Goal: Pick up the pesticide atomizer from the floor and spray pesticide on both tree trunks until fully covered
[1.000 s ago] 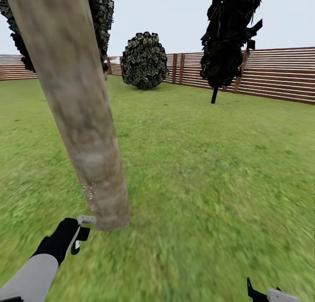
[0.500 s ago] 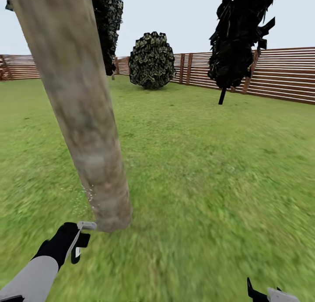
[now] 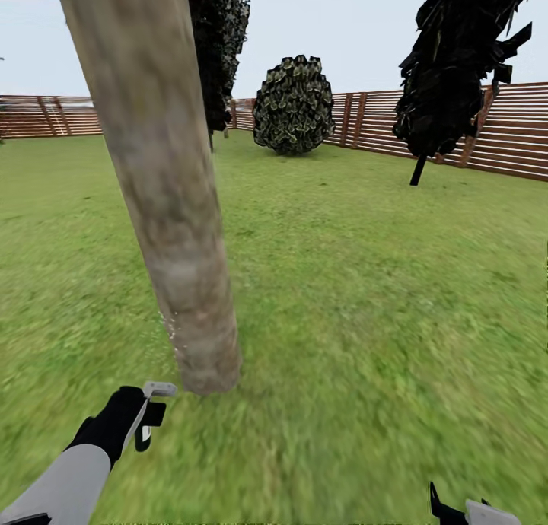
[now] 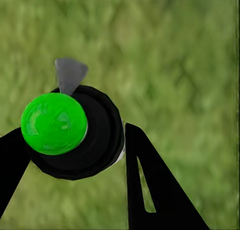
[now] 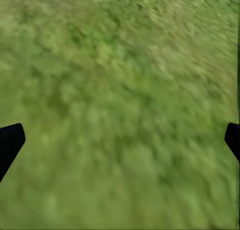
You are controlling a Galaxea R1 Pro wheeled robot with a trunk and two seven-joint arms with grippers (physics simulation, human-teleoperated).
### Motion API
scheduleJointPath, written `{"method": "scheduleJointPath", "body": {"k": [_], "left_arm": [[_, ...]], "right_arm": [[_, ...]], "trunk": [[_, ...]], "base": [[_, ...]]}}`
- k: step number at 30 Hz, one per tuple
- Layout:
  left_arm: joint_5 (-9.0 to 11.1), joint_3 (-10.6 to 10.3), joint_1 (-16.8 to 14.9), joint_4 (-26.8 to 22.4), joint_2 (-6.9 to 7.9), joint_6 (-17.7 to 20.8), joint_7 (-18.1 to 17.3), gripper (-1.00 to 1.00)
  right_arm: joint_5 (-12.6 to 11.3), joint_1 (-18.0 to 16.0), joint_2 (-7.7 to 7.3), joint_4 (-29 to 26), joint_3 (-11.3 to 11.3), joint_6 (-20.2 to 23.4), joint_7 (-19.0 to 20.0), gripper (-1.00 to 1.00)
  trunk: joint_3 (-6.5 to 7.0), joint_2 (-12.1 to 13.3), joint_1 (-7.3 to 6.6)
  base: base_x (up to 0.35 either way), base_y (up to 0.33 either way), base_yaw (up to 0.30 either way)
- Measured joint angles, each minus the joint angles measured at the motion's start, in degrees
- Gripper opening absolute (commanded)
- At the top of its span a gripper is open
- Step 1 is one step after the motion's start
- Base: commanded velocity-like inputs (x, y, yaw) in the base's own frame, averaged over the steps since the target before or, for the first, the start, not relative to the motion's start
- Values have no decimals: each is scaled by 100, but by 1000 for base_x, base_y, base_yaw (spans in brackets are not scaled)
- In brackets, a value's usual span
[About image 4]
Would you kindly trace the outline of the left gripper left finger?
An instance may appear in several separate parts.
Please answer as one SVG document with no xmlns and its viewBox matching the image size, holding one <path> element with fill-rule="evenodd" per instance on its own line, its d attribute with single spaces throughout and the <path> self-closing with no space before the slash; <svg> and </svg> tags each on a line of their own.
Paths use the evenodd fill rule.
<svg viewBox="0 0 240 230">
<path fill-rule="evenodd" d="M 0 137 L 0 219 L 30 161 L 21 127 Z"/>
</svg>

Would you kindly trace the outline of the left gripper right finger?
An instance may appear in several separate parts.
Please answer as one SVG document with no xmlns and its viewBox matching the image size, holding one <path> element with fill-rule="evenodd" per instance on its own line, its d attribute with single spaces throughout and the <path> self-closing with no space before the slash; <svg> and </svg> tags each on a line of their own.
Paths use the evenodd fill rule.
<svg viewBox="0 0 240 230">
<path fill-rule="evenodd" d="M 124 130 L 129 230 L 210 230 L 145 132 Z M 145 210 L 137 157 L 156 213 Z"/>
</svg>

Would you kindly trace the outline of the pesticide atomizer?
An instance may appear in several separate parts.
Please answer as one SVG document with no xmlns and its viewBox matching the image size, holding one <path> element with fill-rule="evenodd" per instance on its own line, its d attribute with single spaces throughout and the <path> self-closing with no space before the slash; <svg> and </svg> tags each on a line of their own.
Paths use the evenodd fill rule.
<svg viewBox="0 0 240 230">
<path fill-rule="evenodd" d="M 110 97 L 80 85 L 89 67 L 80 60 L 55 60 L 59 87 L 38 96 L 22 113 L 20 128 L 32 162 L 45 174 L 77 181 L 119 162 L 125 129 Z"/>
</svg>

